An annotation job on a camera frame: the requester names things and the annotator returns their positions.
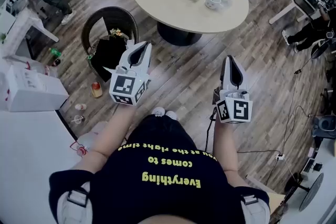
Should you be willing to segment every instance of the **white box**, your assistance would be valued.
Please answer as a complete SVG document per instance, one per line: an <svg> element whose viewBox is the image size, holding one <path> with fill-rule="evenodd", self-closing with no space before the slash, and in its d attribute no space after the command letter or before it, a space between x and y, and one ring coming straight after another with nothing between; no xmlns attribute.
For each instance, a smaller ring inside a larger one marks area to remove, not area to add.
<svg viewBox="0 0 336 224"><path fill-rule="evenodd" d="M59 109L69 94L57 78L11 66L7 73L9 111L52 111Z"/></svg>

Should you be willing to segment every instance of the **foot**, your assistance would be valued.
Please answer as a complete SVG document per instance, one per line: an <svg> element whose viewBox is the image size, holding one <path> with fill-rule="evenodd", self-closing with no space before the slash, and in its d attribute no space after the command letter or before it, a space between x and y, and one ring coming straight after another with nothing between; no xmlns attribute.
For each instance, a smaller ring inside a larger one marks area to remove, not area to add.
<svg viewBox="0 0 336 224"><path fill-rule="evenodd" d="M72 13L70 13L70 14L64 16L64 18L63 18L61 24L62 24L62 25L66 25L68 22L70 22L70 21L73 19L73 17L74 17L75 15L76 15L76 11L75 11L75 10L72 10Z"/></svg>
<svg viewBox="0 0 336 224"><path fill-rule="evenodd" d="M153 109L152 115L155 115L156 117L162 117L165 113L164 108L158 106L157 108Z"/></svg>
<svg viewBox="0 0 336 224"><path fill-rule="evenodd" d="M286 30L282 30L282 36L283 36L283 38L285 39L285 42L286 42L286 44L287 44L287 46L289 46L290 45L290 43L288 43L288 34L287 34L287 32L286 32Z"/></svg>
<svg viewBox="0 0 336 224"><path fill-rule="evenodd" d="M177 115L176 115L176 113L174 111L168 111L166 113L166 116L170 117L172 120L177 121Z"/></svg>

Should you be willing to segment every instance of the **white cup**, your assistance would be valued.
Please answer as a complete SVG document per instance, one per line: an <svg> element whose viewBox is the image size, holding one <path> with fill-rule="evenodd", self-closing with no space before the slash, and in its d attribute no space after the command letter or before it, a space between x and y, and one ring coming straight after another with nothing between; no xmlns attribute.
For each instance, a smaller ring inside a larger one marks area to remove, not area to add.
<svg viewBox="0 0 336 224"><path fill-rule="evenodd" d="M222 0L205 0L205 6L210 9L222 8Z"/></svg>

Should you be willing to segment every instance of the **table leg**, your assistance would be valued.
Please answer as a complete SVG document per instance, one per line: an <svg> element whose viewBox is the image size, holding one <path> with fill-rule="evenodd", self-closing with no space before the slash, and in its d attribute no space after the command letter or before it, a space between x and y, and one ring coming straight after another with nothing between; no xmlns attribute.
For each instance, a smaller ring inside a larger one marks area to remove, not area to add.
<svg viewBox="0 0 336 224"><path fill-rule="evenodd" d="M41 33L45 34L48 38L52 39L54 42L58 42L59 39L54 34L49 32L46 28L44 28L43 23L41 20L32 18L32 26L34 26L37 30Z"/></svg>
<svg viewBox="0 0 336 224"><path fill-rule="evenodd" d="M297 18L297 21L301 22L301 21L303 21L306 18L307 18L306 14L303 14L301 17Z"/></svg>
<svg viewBox="0 0 336 224"><path fill-rule="evenodd" d="M167 42L176 46L189 46L199 41L202 36L202 34L178 30L161 22L158 22L157 24L157 30L160 36Z"/></svg>
<svg viewBox="0 0 336 224"><path fill-rule="evenodd" d="M271 18L269 20L269 23L272 25L273 23L275 23L278 19L280 19L283 15L285 15L286 13L288 13L290 10L292 10L293 8L295 8L296 5L295 3L290 3L287 7L285 7L282 11L280 11L276 16L274 16L273 18Z"/></svg>

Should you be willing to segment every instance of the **black table base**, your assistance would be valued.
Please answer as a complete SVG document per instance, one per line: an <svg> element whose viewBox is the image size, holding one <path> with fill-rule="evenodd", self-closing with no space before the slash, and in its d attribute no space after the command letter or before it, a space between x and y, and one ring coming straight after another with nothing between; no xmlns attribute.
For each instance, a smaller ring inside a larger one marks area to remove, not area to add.
<svg viewBox="0 0 336 224"><path fill-rule="evenodd" d="M158 22L158 32L161 37L176 46L189 46L196 43L201 38L202 34L190 33L176 28L170 27Z"/></svg>

